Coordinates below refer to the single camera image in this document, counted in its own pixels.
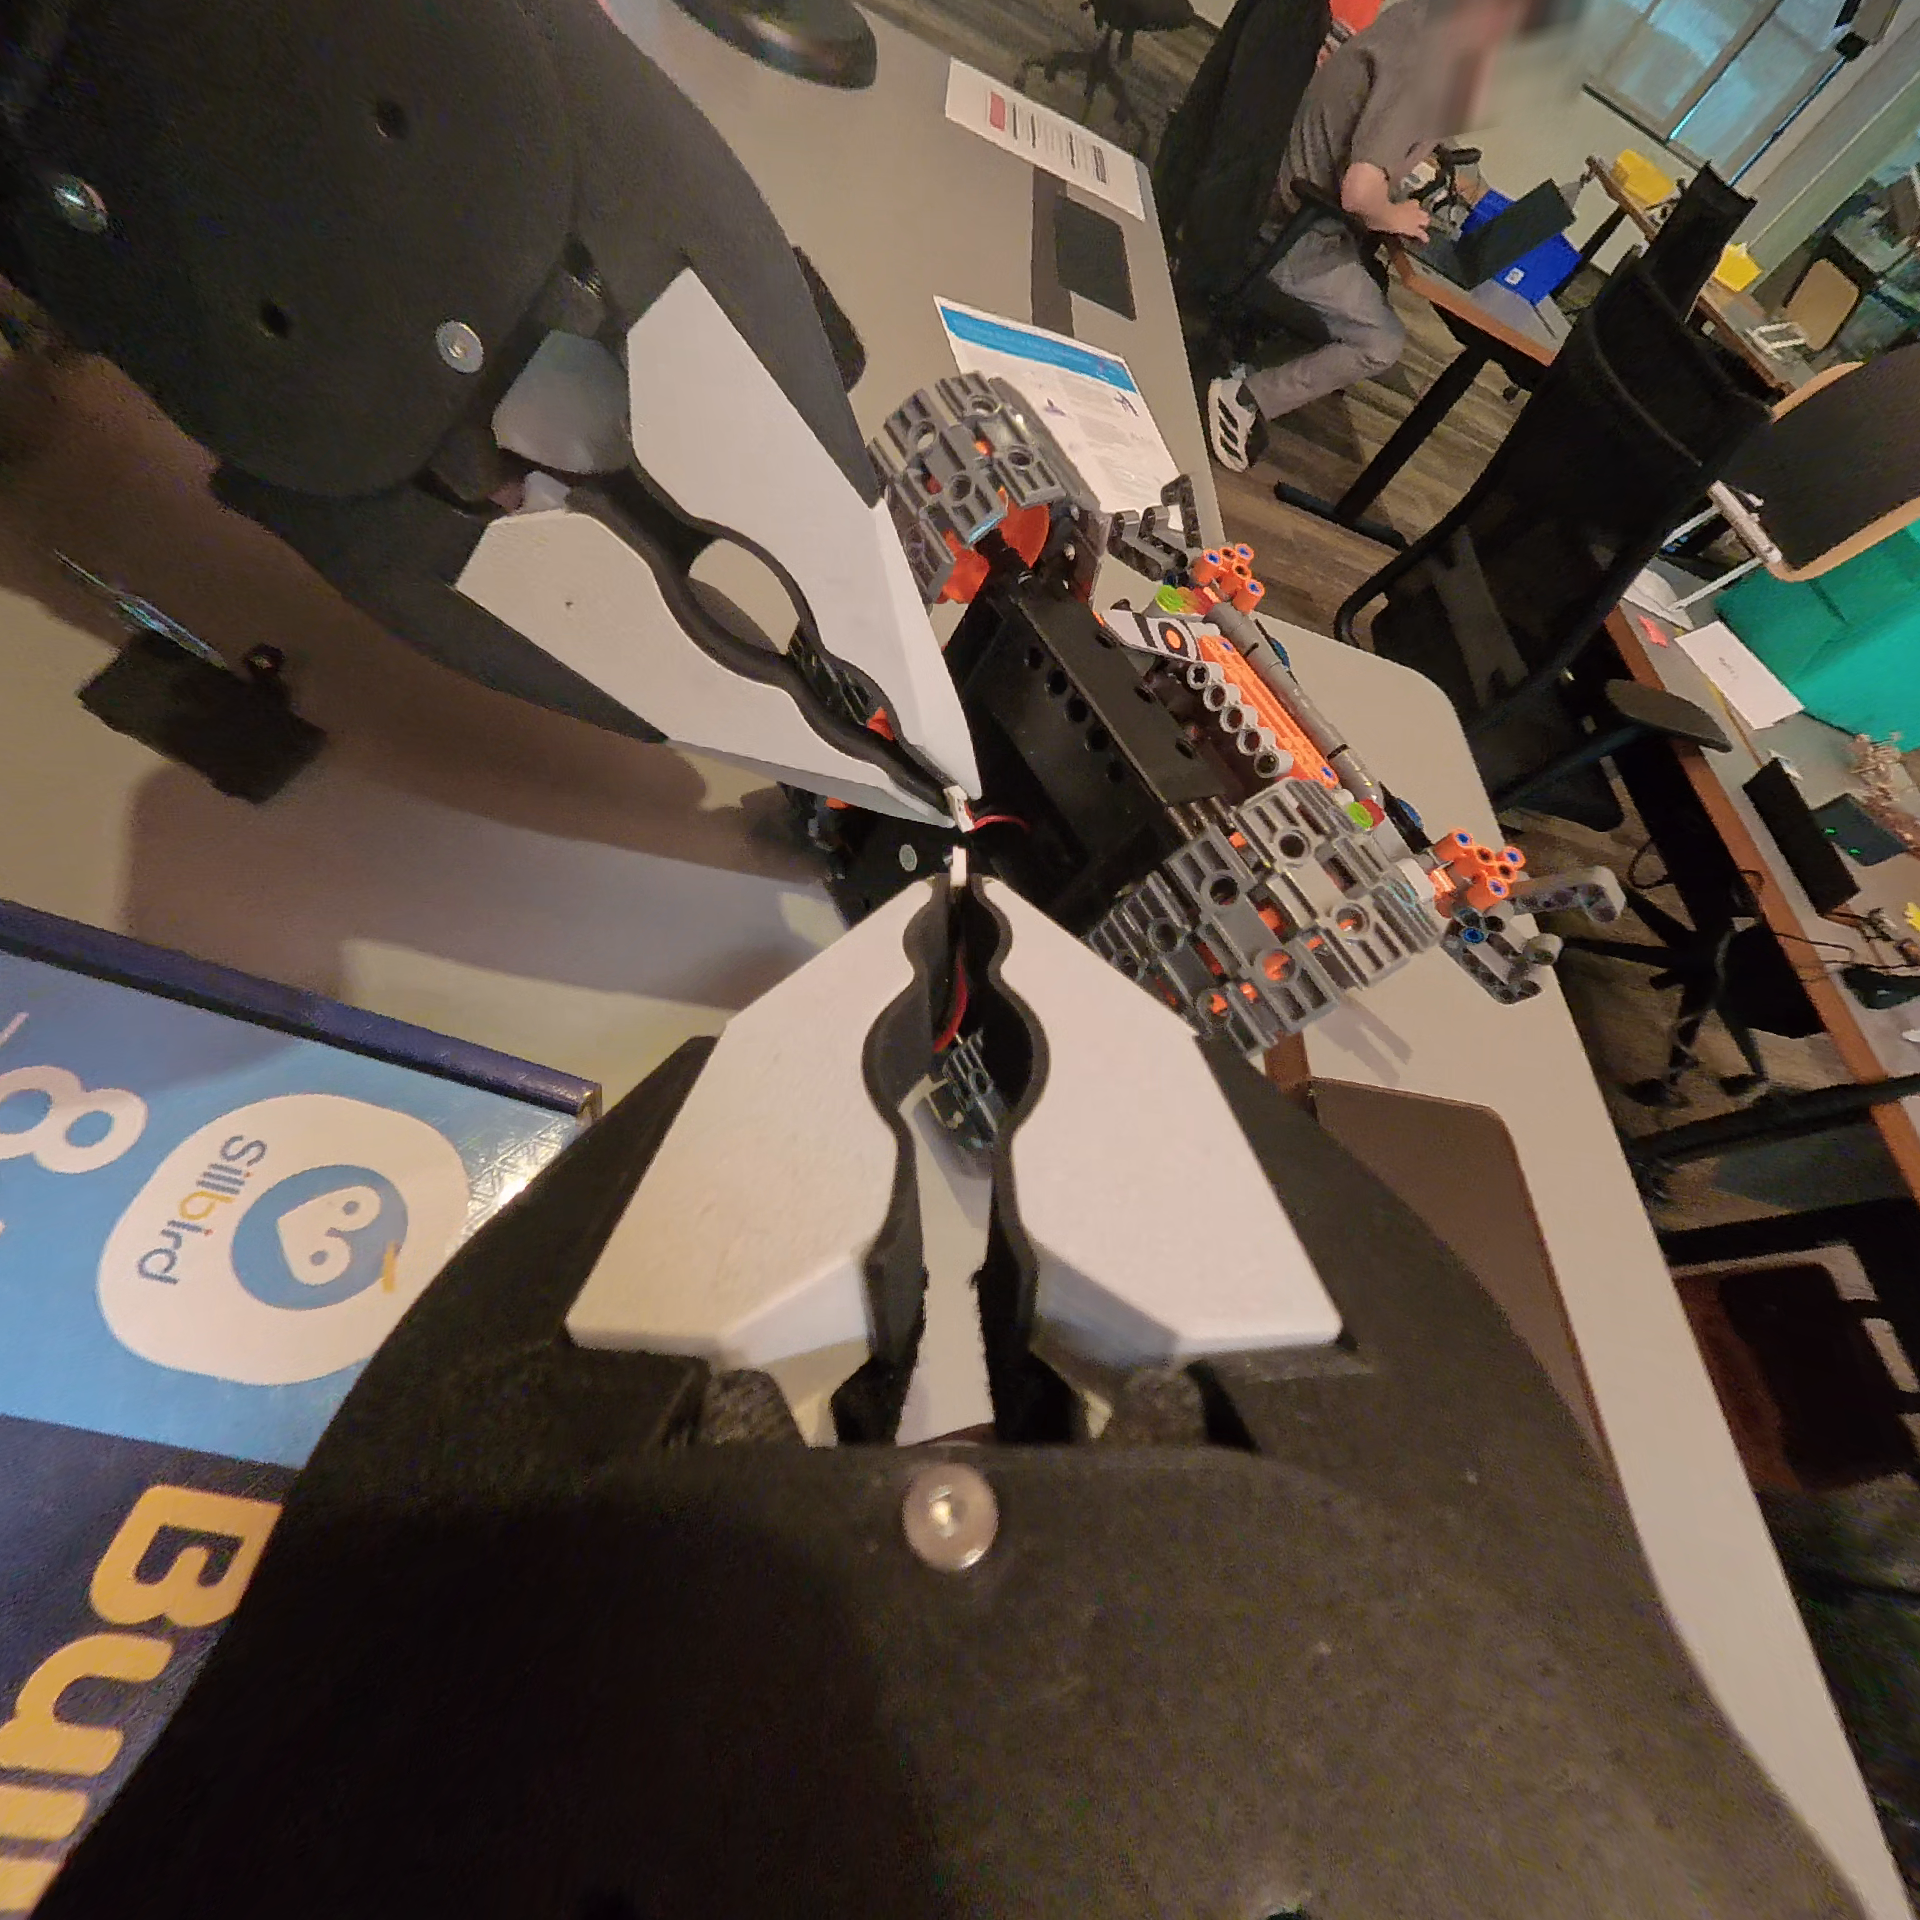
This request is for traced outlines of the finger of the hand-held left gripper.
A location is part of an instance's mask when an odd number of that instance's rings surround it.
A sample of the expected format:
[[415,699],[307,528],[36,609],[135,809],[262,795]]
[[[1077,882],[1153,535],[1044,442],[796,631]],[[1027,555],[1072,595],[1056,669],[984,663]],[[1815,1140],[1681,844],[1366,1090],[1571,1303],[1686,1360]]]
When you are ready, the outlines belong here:
[[671,745],[904,820],[952,823],[937,777],[820,701],[782,655],[720,629],[603,520],[495,520],[455,591]]
[[635,320],[627,360],[640,468],[779,567],[824,651],[875,687],[896,744],[976,800],[969,722],[885,501],[847,481],[695,269]]

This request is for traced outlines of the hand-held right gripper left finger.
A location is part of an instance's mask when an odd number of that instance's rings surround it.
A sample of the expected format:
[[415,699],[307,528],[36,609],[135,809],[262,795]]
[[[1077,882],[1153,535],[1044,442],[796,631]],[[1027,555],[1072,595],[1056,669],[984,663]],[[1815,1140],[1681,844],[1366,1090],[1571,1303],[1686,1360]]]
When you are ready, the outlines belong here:
[[822,1387],[894,1444],[926,1327],[901,1116],[952,987],[952,882],[916,881],[735,1013],[566,1314],[584,1348]]

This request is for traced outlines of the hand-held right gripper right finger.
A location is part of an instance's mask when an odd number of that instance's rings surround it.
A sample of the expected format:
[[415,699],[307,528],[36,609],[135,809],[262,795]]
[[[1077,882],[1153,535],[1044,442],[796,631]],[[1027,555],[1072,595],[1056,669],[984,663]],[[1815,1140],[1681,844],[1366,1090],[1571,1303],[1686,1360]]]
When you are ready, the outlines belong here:
[[995,1436],[1065,1444],[1075,1387],[1342,1371],[1342,1314],[1253,1121],[1299,1113],[1004,881],[972,882],[976,1039],[1005,1113],[976,1274]]

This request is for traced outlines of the small battery with red wires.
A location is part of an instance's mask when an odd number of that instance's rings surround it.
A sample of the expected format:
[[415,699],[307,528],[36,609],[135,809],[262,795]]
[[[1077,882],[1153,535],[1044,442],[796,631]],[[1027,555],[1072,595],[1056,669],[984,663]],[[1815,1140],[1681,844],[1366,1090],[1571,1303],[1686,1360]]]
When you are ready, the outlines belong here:
[[928,1064],[928,1112],[947,1136],[976,1160],[988,1160],[1005,1123],[1005,1096],[988,1064],[984,1015],[974,1010],[969,959],[969,856],[948,853],[948,969],[944,1002],[933,1026]]

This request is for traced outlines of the orange grey tracked brick robot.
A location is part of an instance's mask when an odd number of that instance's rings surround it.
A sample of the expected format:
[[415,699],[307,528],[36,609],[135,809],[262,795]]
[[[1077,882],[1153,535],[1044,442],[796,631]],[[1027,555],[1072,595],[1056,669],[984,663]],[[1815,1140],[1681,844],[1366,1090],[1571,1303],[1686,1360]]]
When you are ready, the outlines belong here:
[[796,803],[847,925],[966,849],[1196,1028],[1260,1059],[1443,954],[1537,996],[1540,916],[1609,923],[1606,869],[1528,876],[1440,832],[1361,765],[1257,620],[1245,544],[1205,544],[1179,475],[1104,513],[1040,410],[995,376],[916,391],[868,443],[976,744],[974,829]]

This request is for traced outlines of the brown wooden desk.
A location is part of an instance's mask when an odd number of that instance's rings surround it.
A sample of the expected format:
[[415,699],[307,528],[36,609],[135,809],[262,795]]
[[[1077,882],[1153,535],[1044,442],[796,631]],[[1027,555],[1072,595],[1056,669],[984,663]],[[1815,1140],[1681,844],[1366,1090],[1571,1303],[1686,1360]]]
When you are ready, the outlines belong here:
[[1460,289],[1404,245],[1393,245],[1387,257],[1393,279],[1429,301],[1459,353],[1334,503],[1333,524],[1368,543],[1404,549],[1406,538],[1368,515],[1384,488],[1451,417],[1479,373],[1496,369],[1511,386],[1531,395],[1573,328],[1556,305],[1528,305],[1496,281],[1471,291]]

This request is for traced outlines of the blue header leaflet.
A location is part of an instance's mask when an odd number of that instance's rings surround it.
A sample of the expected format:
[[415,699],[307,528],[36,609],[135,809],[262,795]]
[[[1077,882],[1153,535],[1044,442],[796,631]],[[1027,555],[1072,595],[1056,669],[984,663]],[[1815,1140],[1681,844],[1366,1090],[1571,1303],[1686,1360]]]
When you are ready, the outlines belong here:
[[1005,380],[1107,515],[1142,513],[1184,475],[1113,353],[948,298],[933,301],[959,373]]

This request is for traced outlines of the white leaflet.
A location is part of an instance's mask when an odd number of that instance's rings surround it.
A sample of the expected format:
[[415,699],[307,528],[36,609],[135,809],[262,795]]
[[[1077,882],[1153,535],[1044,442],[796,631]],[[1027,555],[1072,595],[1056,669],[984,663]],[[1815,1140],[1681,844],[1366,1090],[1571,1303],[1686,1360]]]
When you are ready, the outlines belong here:
[[1144,218],[1137,159],[1065,115],[1043,107],[1012,85],[950,57],[944,112],[974,133],[1053,181],[1077,186],[1095,202]]

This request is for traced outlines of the black brick cover piece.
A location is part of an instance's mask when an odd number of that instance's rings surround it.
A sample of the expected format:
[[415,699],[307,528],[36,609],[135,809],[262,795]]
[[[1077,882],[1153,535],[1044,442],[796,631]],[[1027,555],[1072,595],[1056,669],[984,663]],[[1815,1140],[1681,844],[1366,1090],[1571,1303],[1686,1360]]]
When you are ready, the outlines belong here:
[[328,738],[293,707],[284,651],[269,645],[231,665],[143,631],[80,689],[80,707],[251,805],[275,800]]

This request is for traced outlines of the blue robot kit box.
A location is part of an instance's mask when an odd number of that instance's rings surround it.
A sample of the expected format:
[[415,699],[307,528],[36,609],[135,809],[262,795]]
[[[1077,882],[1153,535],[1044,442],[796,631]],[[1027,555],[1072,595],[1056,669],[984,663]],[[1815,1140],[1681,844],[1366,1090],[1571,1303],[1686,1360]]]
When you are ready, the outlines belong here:
[[5,1915],[174,1716],[369,1355],[599,1112],[569,1072],[5,904]]

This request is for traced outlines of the black chair with jacket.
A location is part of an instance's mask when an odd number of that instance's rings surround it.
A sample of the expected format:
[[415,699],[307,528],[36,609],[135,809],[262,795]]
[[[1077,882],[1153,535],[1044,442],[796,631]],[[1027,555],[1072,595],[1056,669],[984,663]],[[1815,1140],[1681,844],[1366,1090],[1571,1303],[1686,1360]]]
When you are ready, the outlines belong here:
[[1167,120],[1149,178],[1188,340],[1257,252],[1329,34],[1329,2],[1237,2]]

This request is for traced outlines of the black laptop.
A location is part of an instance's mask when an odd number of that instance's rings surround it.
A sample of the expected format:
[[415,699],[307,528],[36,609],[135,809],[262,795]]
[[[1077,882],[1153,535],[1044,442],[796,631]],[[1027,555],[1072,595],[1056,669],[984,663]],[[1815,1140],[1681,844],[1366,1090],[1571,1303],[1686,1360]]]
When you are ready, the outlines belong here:
[[1561,235],[1573,205],[1556,181],[1543,181],[1518,200],[1492,188],[1473,204],[1456,240],[1456,273],[1467,289],[1499,281],[1537,247]]

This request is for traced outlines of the black mesh office chair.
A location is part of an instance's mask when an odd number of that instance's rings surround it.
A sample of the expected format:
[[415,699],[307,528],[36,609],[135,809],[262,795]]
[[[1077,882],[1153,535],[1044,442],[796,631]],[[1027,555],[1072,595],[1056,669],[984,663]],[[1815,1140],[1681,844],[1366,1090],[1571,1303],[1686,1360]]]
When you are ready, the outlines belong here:
[[1599,763],[1646,733],[1613,699],[1605,620],[1768,410],[1692,308],[1747,202],[1695,176],[1599,289],[1473,488],[1334,612],[1451,701],[1499,817],[1609,832]]

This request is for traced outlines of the teal bin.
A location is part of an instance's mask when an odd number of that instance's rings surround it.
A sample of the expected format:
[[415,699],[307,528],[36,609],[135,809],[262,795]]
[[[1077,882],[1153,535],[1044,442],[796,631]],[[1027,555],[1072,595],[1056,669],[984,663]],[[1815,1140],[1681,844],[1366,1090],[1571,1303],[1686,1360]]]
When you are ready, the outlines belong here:
[[1917,547],[1885,540],[1812,581],[1758,569],[1717,599],[1717,620],[1815,721],[1917,747]]

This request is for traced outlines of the black chair with wooden rim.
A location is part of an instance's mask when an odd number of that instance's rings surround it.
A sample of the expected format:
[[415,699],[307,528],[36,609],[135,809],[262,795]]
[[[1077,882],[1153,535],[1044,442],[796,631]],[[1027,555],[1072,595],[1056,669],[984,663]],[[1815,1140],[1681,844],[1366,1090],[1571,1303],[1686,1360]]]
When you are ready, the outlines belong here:
[[1817,376],[1782,397],[1724,482],[1758,501],[1758,524],[1777,553],[1766,569],[1787,586],[1915,525],[1917,344]]

